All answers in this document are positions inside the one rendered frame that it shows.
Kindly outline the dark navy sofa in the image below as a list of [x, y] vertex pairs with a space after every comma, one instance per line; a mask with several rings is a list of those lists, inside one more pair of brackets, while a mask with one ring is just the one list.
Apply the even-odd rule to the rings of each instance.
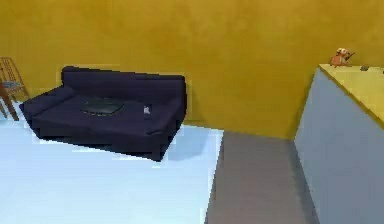
[[[94, 147], [161, 161], [184, 121], [187, 88], [182, 75], [159, 75], [66, 66], [62, 84], [20, 105], [43, 140]], [[122, 103], [112, 115], [81, 111], [87, 102]], [[144, 106], [151, 114], [144, 114]]]

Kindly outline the grey cabinet with yellow top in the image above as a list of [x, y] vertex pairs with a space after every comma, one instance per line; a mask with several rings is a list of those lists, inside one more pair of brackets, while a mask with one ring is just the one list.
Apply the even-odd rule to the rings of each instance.
[[320, 69], [294, 143], [320, 224], [384, 224], [384, 129]]

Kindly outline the orange toy figure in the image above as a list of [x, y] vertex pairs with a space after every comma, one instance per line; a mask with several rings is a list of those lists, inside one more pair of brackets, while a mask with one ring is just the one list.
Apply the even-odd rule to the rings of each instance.
[[354, 52], [350, 52], [346, 48], [338, 48], [336, 55], [330, 59], [329, 64], [334, 67], [348, 66], [348, 61], [353, 55]]

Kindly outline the brown wooden chair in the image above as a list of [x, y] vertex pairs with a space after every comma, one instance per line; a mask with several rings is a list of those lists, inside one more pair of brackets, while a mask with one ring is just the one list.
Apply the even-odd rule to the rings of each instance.
[[8, 110], [14, 121], [19, 120], [12, 104], [12, 102], [17, 101], [15, 95], [18, 92], [22, 92], [26, 99], [30, 98], [30, 94], [13, 59], [0, 56], [0, 112], [7, 118], [6, 110]]

